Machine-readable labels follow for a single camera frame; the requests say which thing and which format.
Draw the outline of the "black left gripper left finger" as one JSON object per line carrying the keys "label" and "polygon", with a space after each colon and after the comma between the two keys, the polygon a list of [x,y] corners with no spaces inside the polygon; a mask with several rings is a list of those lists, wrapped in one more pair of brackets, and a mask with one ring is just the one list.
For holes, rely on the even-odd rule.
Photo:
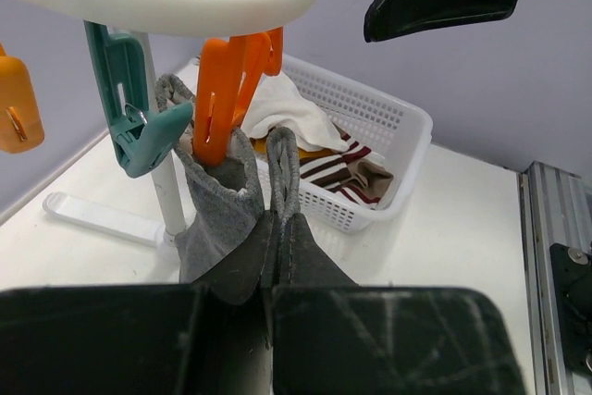
{"label": "black left gripper left finger", "polygon": [[266,394],[271,353],[259,290],[277,225],[191,284],[7,290],[5,394]]}

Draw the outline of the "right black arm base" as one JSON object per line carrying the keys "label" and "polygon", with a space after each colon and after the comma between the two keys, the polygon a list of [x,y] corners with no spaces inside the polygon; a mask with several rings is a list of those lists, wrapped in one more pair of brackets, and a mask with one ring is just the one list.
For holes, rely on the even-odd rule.
{"label": "right black arm base", "polygon": [[591,376],[591,255],[559,243],[549,255],[565,364]]}

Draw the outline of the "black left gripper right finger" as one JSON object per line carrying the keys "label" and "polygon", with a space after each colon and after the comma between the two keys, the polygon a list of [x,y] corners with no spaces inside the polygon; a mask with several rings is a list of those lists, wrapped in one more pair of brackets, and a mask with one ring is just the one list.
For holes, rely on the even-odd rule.
{"label": "black left gripper right finger", "polygon": [[444,287],[360,286],[305,217],[284,228],[272,291],[276,394],[523,394],[499,309]]}

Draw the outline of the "orange clip holding sock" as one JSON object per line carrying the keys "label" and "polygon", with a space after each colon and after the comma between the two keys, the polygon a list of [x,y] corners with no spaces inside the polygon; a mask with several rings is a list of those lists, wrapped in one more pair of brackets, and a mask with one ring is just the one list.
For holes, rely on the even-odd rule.
{"label": "orange clip holding sock", "polygon": [[200,57],[192,153],[217,166],[226,157],[232,131],[241,125],[271,52],[267,32],[209,38]]}

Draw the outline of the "grey sock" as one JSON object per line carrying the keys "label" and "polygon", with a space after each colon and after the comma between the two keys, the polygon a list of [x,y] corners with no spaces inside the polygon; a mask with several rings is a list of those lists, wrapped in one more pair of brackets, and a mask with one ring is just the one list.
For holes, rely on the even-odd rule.
{"label": "grey sock", "polygon": [[262,187],[251,142],[232,132],[221,165],[206,166],[192,155],[191,122],[174,146],[185,173],[195,217],[175,237],[179,281],[190,283],[207,273],[249,236],[265,211]]}
{"label": "grey sock", "polygon": [[300,212],[300,159],[295,134],[286,127],[274,128],[266,139],[271,186],[271,206],[281,225]]}

